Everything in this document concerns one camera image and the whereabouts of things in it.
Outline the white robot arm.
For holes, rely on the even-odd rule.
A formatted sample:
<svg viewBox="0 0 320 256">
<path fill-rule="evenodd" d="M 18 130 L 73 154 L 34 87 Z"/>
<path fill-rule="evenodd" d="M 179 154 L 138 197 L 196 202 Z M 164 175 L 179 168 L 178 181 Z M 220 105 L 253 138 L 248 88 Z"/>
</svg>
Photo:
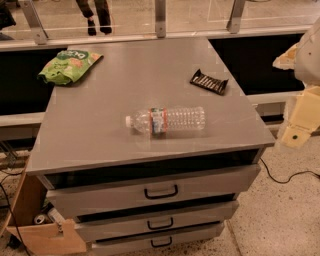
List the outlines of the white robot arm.
<svg viewBox="0 0 320 256">
<path fill-rule="evenodd" d="M 305 89 L 288 101 L 289 115 L 278 141 L 290 148 L 300 148 L 320 127 L 320 18 L 286 52 L 278 56 L 273 67 L 292 69 Z"/>
</svg>

